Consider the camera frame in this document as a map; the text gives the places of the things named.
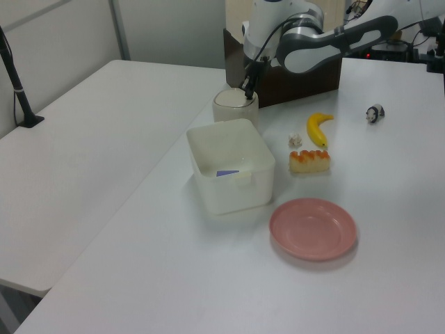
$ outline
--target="black stand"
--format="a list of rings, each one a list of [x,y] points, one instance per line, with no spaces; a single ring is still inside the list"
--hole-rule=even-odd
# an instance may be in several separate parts
[[[34,127],[38,123],[42,122],[44,118],[42,116],[36,116],[29,106],[28,99],[26,98],[25,92],[20,82],[19,75],[15,69],[13,58],[10,55],[9,48],[6,44],[6,39],[4,37],[3,30],[0,27],[0,54],[5,64],[6,70],[8,71],[9,79],[13,84],[15,94],[19,100],[20,106],[22,106],[24,119],[23,122],[19,123],[20,127]]]

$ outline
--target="small toy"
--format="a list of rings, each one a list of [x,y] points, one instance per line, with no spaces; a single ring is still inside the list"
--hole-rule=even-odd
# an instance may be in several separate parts
[[[374,124],[377,122],[378,118],[385,116],[385,110],[379,104],[374,104],[371,108],[366,112],[366,119],[368,123]]]
[[[302,139],[299,134],[292,132],[289,134],[289,146],[301,146],[302,145]]]

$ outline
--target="small white object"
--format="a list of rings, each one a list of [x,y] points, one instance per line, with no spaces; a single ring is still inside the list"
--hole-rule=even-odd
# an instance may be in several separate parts
[[[258,95],[251,100],[245,98],[244,90],[230,88],[219,92],[213,99],[213,119],[215,122],[245,118],[258,129]]]
[[[302,139],[301,136],[295,132],[292,132],[289,134],[289,146],[301,146],[302,145]]]

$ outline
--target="white cup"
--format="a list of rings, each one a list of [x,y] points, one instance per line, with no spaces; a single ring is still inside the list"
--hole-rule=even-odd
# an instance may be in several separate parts
[[[219,92],[213,99],[213,119],[215,122],[245,118],[258,129],[258,95],[254,93],[247,100],[244,90],[230,88]]]

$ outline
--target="white wall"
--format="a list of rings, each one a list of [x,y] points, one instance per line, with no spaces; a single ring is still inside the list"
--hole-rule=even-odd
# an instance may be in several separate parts
[[[224,0],[115,0],[130,59],[224,68]]]
[[[68,1],[6,31],[6,37],[35,113],[109,61],[121,58],[108,0]],[[0,61],[0,138],[14,127],[13,87]]]

